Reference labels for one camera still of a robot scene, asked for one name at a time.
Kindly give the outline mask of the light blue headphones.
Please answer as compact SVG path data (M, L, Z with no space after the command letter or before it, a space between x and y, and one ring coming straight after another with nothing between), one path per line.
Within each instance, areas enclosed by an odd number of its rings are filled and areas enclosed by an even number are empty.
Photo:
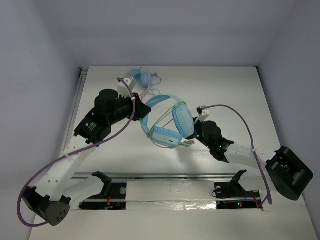
M176 104L169 108L152 127L148 127L148 115L141 119L141 129L146 137L159 148L190 147L194 141L186 139L194 133L194 120L187 104L182 99L172 94L159 94L149 99L145 105L153 108L169 99L175 100Z

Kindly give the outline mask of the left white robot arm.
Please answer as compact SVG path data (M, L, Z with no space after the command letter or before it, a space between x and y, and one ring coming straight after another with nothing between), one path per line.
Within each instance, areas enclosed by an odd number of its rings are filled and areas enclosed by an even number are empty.
M100 91L94 107L75 128L62 156L45 167L47 173L34 186L24 186L18 202L25 203L45 224L56 226L84 200L110 198L114 191L112 179L100 171L72 187L68 183L90 154L115 138L110 135L112 125L125 119L140 121L151 111L137 93L124 97L112 89Z

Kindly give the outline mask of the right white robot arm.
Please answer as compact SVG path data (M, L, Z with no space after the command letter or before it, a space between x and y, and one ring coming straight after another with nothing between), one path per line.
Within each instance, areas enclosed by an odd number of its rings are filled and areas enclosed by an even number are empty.
M224 138L221 129L211 120L195 118L191 138L207 147L210 155L219 162L258 169L269 204L272 203L272 197L267 178L283 197L297 201L314 177L313 172L290 148L282 146L278 150L266 151L257 150L253 141L250 147L237 144Z

